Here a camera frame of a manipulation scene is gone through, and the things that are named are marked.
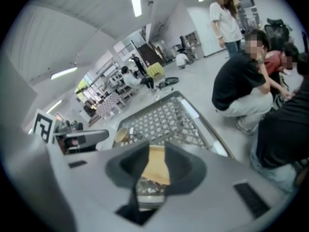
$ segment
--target person in white shirt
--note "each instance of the person in white shirt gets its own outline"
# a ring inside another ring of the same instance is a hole
[[[184,69],[185,65],[189,63],[189,59],[182,50],[178,50],[177,52],[178,54],[176,56],[176,65],[179,67],[179,69]]]
[[[140,85],[145,84],[152,93],[156,92],[156,89],[154,89],[154,80],[152,77],[148,76],[144,77],[143,79],[135,78],[127,66],[121,68],[121,73],[124,77],[125,84],[129,87],[136,89],[139,88]]]
[[[230,57],[240,50],[242,39],[236,15],[234,0],[216,0],[210,5],[211,26],[220,47],[225,46]]]

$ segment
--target table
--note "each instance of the table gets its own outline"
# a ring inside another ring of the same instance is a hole
[[[117,108],[119,113],[121,113],[122,111],[120,107],[117,105],[119,101],[123,105],[125,105],[120,96],[116,92],[113,92],[112,94],[110,94],[108,97],[105,98],[103,103],[101,103],[97,107],[96,114],[98,114],[101,118],[105,118],[110,115],[113,108]]]
[[[160,73],[164,75],[164,70],[160,63],[154,63],[153,65],[146,68],[147,74],[151,76],[152,78],[155,77],[156,74]]]

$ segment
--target white t-shirt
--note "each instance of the white t-shirt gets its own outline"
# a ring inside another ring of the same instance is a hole
[[[224,42],[235,42],[242,39],[237,20],[231,15],[229,10],[222,9],[214,2],[210,6],[211,21],[217,22]]]
[[[131,88],[139,88],[140,87],[140,79],[135,78],[131,73],[126,73],[123,75],[124,82]]]
[[[179,53],[179,54],[176,56],[176,65],[177,65],[177,66],[185,65],[185,64],[186,64],[186,60],[188,60],[186,54],[184,54],[184,53]]]

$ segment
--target white pants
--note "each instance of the white pants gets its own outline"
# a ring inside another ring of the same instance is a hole
[[[233,101],[225,111],[218,111],[225,117],[241,117],[238,126],[245,131],[254,131],[263,118],[272,107],[271,93],[262,94],[257,88],[252,89],[249,95]]]

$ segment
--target sneaker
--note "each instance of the sneaker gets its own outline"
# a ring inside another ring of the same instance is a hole
[[[257,128],[257,126],[253,129],[253,130],[245,130],[242,126],[239,125],[239,123],[236,123],[236,128],[238,130],[240,130],[241,132],[243,132],[244,134],[248,135],[248,136],[252,136],[255,134],[255,130]]]

